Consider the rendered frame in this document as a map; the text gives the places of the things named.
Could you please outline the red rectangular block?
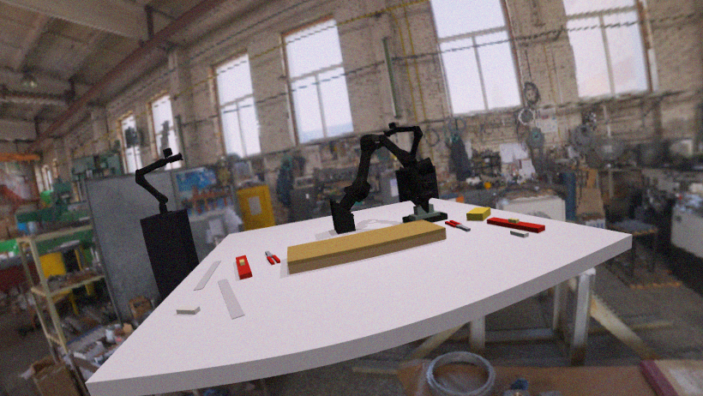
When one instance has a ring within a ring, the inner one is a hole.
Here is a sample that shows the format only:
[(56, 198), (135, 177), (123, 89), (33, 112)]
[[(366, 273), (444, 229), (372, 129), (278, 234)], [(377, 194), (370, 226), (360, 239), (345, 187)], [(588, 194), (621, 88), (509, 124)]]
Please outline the red rectangular block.
[(525, 222), (520, 222), (519, 219), (499, 219), (499, 218), (490, 218), (487, 219), (487, 224), (489, 225), (499, 225), (507, 228), (514, 228), (517, 230), (521, 231), (529, 231), (529, 232), (536, 232), (539, 233), (540, 231), (545, 230), (545, 225), (537, 225), (533, 223), (525, 223)]
[(236, 261), (240, 279), (247, 279), (253, 277), (246, 255), (239, 256), (238, 258), (236, 257)]

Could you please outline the yellow rectangular block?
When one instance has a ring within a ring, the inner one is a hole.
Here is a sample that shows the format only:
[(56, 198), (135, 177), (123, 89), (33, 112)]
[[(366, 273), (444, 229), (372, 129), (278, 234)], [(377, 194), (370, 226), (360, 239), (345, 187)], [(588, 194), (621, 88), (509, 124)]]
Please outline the yellow rectangular block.
[(466, 214), (467, 221), (485, 220), (491, 215), (490, 207), (475, 207)]

